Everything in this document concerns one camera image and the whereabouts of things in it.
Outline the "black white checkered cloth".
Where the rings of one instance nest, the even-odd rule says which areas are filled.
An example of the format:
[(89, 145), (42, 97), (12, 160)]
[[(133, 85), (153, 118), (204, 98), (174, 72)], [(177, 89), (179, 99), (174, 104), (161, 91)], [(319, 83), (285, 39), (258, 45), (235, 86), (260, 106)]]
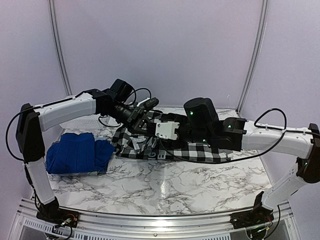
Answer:
[(231, 150), (215, 149), (203, 143), (159, 140), (155, 136), (131, 133), (124, 125), (115, 131), (111, 144), (116, 156), (137, 160), (183, 159), (194, 163), (224, 163), (234, 156)]

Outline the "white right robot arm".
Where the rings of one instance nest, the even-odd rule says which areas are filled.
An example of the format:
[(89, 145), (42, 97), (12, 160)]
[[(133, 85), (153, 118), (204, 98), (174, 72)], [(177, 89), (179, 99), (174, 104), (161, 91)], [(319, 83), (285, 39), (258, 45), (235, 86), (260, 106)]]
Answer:
[(304, 128), (285, 128), (254, 123), (244, 118), (228, 117), (217, 122), (187, 121), (175, 130), (179, 140), (207, 144), (212, 148), (248, 151), (260, 150), (292, 155), (296, 164), (271, 188), (262, 193), (259, 205), (248, 212), (247, 219), (258, 224), (284, 200), (307, 184), (320, 181), (320, 134), (310, 124)]

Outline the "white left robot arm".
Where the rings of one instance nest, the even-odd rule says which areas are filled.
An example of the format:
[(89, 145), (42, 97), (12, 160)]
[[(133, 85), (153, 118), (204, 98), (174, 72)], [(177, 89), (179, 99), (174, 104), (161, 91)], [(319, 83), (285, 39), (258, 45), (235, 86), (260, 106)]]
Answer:
[(26, 164), (30, 184), (36, 195), (46, 205), (43, 213), (51, 222), (60, 222), (64, 215), (62, 209), (53, 204), (56, 197), (45, 170), (46, 145), (43, 134), (76, 118), (102, 115), (114, 118), (135, 134), (147, 135), (147, 125), (150, 123), (147, 112), (157, 106), (159, 100), (152, 97), (132, 107), (124, 103), (131, 91), (130, 87), (84, 90), (50, 103), (34, 106), (26, 103), (16, 115), (18, 122), (15, 138), (22, 154), (21, 161)]

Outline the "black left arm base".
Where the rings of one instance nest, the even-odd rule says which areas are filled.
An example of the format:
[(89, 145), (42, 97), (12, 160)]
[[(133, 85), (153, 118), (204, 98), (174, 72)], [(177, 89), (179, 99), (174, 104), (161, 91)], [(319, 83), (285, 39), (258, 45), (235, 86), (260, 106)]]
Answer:
[(48, 204), (35, 201), (37, 208), (36, 217), (40, 220), (55, 224), (56, 228), (71, 227), (76, 228), (78, 225), (80, 213), (78, 211), (60, 208), (58, 199), (55, 197)]

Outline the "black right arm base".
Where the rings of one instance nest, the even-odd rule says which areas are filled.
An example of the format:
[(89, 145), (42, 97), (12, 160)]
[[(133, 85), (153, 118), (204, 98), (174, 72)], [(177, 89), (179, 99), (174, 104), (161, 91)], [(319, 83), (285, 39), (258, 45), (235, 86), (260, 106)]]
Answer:
[(254, 200), (251, 210), (240, 211), (230, 215), (230, 223), (234, 229), (247, 228), (274, 220), (273, 210), (263, 206), (262, 197), (264, 191), (261, 191)]

